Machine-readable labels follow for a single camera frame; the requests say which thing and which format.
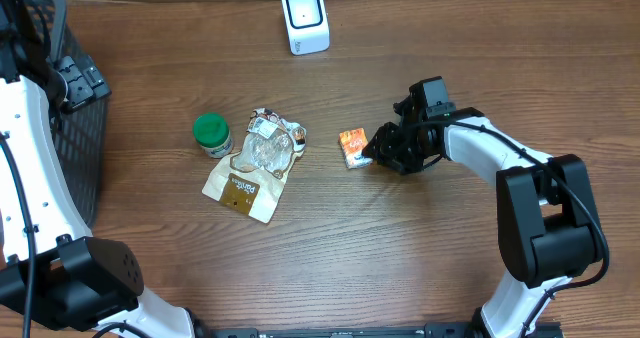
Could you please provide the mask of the small orange box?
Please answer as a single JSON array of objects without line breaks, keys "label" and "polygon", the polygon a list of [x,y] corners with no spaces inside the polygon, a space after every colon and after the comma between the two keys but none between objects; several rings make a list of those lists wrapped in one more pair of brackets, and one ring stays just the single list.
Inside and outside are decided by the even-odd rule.
[{"label": "small orange box", "polygon": [[348,169],[363,168],[373,162],[372,158],[363,155],[363,149],[368,144],[363,128],[341,132],[339,142]]}]

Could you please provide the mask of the brown clear snack bag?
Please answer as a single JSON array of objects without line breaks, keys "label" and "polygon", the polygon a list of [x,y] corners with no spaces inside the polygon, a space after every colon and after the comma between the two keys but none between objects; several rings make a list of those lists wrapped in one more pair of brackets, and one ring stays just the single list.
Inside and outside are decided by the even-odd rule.
[{"label": "brown clear snack bag", "polygon": [[252,111],[241,150],[210,172],[202,193],[259,222],[271,221],[307,130],[267,108]]}]

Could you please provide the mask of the green round lid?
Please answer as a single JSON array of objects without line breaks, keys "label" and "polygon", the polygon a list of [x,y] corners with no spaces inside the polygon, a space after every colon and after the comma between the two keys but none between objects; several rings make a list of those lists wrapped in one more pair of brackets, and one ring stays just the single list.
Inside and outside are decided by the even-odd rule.
[{"label": "green round lid", "polygon": [[233,137],[227,121],[217,113],[199,116],[192,129],[194,138],[211,158],[220,159],[233,149]]}]

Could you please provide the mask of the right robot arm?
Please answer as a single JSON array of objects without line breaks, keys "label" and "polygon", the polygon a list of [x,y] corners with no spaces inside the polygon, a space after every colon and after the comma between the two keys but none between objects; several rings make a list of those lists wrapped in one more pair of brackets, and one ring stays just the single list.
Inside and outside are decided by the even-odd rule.
[{"label": "right robot arm", "polygon": [[378,128],[363,156],[400,174],[442,159],[459,163],[496,191],[497,238],[505,273],[468,323],[429,323],[427,337],[560,337],[537,323],[561,291],[596,284],[610,250],[585,163],[552,156],[509,137],[479,110],[459,109],[436,76],[394,104],[399,120]]}]

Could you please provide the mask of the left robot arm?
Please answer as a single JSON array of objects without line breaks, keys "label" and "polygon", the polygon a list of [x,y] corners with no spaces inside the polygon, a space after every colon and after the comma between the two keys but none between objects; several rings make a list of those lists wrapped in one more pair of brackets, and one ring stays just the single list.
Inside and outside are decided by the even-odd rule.
[{"label": "left robot arm", "polygon": [[92,234],[83,208],[99,172],[68,188],[66,166],[99,155],[103,126],[66,126],[109,88],[88,56],[64,54],[65,0],[1,0],[1,302],[34,325],[96,336],[207,337],[190,310],[144,283],[129,247]]}]

